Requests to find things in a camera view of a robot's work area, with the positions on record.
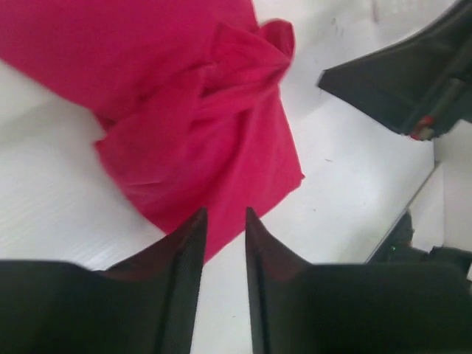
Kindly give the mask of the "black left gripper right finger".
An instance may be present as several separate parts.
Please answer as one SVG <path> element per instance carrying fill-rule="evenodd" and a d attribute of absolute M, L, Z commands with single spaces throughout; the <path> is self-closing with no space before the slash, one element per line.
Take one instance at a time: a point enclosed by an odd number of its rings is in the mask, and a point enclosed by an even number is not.
<path fill-rule="evenodd" d="M 442 263 L 312 264 L 246 211 L 255 353 L 469 353 L 471 292 Z"/>

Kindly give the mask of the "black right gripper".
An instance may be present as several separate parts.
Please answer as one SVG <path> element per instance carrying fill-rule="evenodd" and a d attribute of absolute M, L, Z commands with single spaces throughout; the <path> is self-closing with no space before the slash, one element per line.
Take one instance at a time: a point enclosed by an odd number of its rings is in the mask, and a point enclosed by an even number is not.
<path fill-rule="evenodd" d="M 322 72 L 318 87 L 415 139 L 471 121 L 471 2 L 385 49 Z"/>

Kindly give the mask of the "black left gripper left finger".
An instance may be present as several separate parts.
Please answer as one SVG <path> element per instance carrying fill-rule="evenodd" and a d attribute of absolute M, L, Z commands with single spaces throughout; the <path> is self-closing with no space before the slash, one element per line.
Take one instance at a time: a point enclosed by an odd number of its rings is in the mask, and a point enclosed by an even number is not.
<path fill-rule="evenodd" d="M 198 210 L 104 271 L 2 260 L 3 353 L 188 353 L 207 239 Z"/>

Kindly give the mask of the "pink t shirt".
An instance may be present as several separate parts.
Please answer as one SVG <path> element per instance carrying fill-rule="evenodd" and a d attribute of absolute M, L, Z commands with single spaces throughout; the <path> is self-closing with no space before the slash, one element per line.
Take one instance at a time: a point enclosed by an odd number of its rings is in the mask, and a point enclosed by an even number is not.
<path fill-rule="evenodd" d="M 280 97 L 295 46 L 251 1 L 1 3 L 1 59 L 95 115 L 104 170 L 163 232 L 206 208 L 207 260 L 302 183 Z"/>

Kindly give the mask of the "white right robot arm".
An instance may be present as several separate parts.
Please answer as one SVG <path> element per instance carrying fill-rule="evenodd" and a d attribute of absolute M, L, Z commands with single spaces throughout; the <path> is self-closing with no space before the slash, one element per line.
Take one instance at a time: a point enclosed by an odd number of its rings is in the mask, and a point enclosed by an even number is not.
<path fill-rule="evenodd" d="M 471 1 L 455 1 L 409 38 L 322 72 L 318 87 L 390 131 L 419 142 L 471 122 Z M 465 276 L 471 251 L 444 246 L 441 221 L 400 217 L 369 261 L 436 261 Z"/>

